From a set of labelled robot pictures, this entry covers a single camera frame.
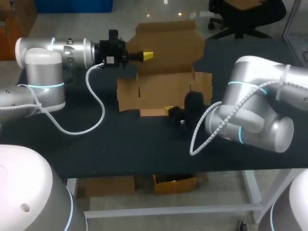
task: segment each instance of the office chair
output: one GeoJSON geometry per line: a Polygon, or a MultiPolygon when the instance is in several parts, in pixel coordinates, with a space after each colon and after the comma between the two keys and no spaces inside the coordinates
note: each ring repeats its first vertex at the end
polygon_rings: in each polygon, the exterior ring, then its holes
{"type": "Polygon", "coordinates": [[[286,15],[282,0],[265,0],[262,5],[247,10],[239,10],[223,0],[210,0],[209,11],[219,13],[223,19],[210,18],[208,29],[215,28],[214,23],[220,24],[220,29],[227,29],[208,39],[220,39],[235,34],[235,38],[242,39],[244,34],[258,38],[271,38],[271,36],[255,30],[257,26],[264,26],[280,21],[286,15]]]}

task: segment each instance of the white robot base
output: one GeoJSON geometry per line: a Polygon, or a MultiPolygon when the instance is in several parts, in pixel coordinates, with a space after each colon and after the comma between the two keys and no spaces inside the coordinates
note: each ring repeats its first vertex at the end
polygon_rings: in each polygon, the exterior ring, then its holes
{"type": "Polygon", "coordinates": [[[1,231],[86,231],[84,212],[37,152],[0,145],[1,231]]]}

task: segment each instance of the cardboard box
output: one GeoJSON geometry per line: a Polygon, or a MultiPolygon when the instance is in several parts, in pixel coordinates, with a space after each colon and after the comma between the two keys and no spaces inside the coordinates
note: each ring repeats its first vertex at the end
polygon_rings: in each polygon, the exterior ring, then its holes
{"type": "Polygon", "coordinates": [[[197,177],[194,174],[187,175],[153,175],[154,193],[156,195],[187,193],[196,188],[197,177]]]}
{"type": "Polygon", "coordinates": [[[0,61],[15,59],[15,43],[29,35],[37,14],[33,0],[0,0],[0,61]]]}
{"type": "Polygon", "coordinates": [[[80,183],[83,184],[85,197],[133,194],[135,192],[133,176],[86,178],[80,183]]]}
{"type": "Polygon", "coordinates": [[[241,11],[262,5],[261,0],[224,0],[224,1],[241,11]]]}
{"type": "Polygon", "coordinates": [[[27,37],[38,15],[34,0],[13,0],[12,2],[0,0],[0,13],[11,12],[22,30],[22,36],[27,37]]]}
{"type": "Polygon", "coordinates": [[[15,59],[15,43],[21,28],[11,12],[0,12],[0,61],[15,59]]]}
{"type": "Polygon", "coordinates": [[[154,58],[138,67],[136,78],[117,79],[119,110],[139,109],[141,116],[164,116],[165,106],[184,107],[190,91],[211,103],[212,74],[195,72],[192,63],[203,56],[205,38],[194,21],[143,23],[127,43],[128,52],[153,51],[154,58]]]}

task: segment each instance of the blue crate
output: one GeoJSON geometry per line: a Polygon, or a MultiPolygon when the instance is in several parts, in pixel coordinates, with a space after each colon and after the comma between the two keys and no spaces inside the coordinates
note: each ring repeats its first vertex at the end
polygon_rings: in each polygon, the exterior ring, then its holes
{"type": "Polygon", "coordinates": [[[113,0],[35,0],[38,13],[109,13],[113,0]]]}

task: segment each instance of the white robotic arm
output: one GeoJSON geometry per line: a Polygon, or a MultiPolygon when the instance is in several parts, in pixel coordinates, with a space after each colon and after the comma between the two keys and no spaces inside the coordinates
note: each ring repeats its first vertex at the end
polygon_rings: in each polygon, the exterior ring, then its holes
{"type": "Polygon", "coordinates": [[[274,152],[286,151],[293,138],[293,121],[272,109],[266,97],[269,91],[276,93],[277,100],[307,111],[308,70],[254,56],[237,60],[222,102],[211,106],[195,129],[191,155],[200,152],[218,134],[274,152]],[[211,136],[194,151],[194,140],[204,119],[211,136]]]}
{"type": "Polygon", "coordinates": [[[128,60],[143,62],[144,53],[129,54],[117,30],[109,30],[109,39],[93,43],[89,39],[20,38],[15,46],[16,60],[26,69],[28,85],[0,89],[0,124],[9,120],[45,113],[56,127],[68,135],[81,135],[94,130],[102,122],[105,108],[90,87],[91,70],[103,67],[124,67],[128,60]],[[69,132],[61,128],[49,112],[65,106],[63,68],[85,68],[86,84],[102,108],[101,119],[90,129],[69,132]]]}

